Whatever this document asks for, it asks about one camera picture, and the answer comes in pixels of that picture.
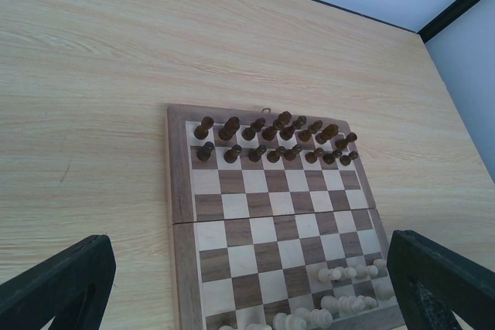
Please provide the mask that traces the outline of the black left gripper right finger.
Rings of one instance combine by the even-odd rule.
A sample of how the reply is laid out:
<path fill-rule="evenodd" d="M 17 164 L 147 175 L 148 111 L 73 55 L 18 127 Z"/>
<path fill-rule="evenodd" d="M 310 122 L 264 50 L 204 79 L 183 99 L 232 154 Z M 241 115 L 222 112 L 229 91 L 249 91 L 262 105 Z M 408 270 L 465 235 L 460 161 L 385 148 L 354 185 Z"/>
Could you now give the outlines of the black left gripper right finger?
<path fill-rule="evenodd" d="M 395 230 L 387 269 L 409 329 L 494 328 L 494 272 L 416 233 Z"/>

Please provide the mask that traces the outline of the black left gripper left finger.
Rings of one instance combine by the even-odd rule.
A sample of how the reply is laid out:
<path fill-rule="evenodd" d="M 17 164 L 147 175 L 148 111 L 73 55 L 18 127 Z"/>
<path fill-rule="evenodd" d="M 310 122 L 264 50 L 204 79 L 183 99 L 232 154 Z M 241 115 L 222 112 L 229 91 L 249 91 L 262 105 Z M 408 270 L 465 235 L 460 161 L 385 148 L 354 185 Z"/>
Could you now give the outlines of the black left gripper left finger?
<path fill-rule="evenodd" d="M 109 236 L 88 236 L 1 284 L 1 328 L 99 329 L 115 272 Z"/>

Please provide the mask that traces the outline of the white queen piece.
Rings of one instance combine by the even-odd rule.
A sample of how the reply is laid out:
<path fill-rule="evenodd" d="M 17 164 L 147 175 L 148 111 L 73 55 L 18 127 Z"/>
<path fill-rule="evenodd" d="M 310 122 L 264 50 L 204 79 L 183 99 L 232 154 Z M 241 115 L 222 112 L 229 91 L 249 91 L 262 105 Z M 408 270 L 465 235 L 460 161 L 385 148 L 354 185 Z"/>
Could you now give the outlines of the white queen piece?
<path fill-rule="evenodd" d="M 297 308 L 294 312 L 306 322 L 307 329 L 313 328 L 329 328 L 333 323 L 332 314 L 326 309 L 313 309 Z"/>

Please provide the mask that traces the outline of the white bishop piece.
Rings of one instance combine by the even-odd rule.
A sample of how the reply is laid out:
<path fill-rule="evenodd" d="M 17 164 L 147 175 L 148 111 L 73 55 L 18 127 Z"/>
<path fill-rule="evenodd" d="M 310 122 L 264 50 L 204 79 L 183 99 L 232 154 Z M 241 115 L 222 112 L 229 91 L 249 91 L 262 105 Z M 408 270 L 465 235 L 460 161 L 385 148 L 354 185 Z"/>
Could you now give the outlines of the white bishop piece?
<path fill-rule="evenodd" d="M 273 318 L 275 330 L 306 330 L 306 321 L 298 315 L 277 313 Z"/>

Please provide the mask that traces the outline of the dark pawn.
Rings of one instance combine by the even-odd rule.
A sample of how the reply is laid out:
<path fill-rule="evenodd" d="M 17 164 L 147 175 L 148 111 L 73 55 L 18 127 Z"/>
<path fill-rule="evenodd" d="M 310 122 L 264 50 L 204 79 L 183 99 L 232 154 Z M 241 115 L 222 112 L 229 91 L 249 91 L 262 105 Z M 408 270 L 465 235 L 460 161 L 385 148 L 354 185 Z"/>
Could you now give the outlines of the dark pawn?
<path fill-rule="evenodd" d="M 237 161 L 238 157 L 242 152 L 242 147 L 240 145 L 233 145 L 230 149 L 226 150 L 224 153 L 224 161 L 228 164 L 233 164 Z"/>

